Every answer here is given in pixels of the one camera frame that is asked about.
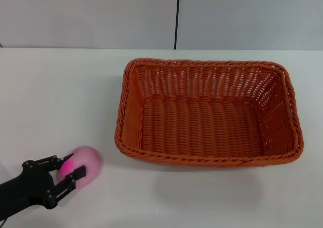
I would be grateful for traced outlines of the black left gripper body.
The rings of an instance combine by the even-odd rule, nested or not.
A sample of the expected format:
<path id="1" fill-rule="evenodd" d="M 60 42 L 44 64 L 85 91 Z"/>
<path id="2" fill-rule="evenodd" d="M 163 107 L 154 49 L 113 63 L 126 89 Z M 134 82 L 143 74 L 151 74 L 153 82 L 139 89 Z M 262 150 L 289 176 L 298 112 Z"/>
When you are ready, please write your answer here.
<path id="1" fill-rule="evenodd" d="M 28 160 L 22 172 L 1 184 L 1 217 L 10 217 L 32 205 L 47 208 L 48 190 L 54 187 L 50 172 Z"/>

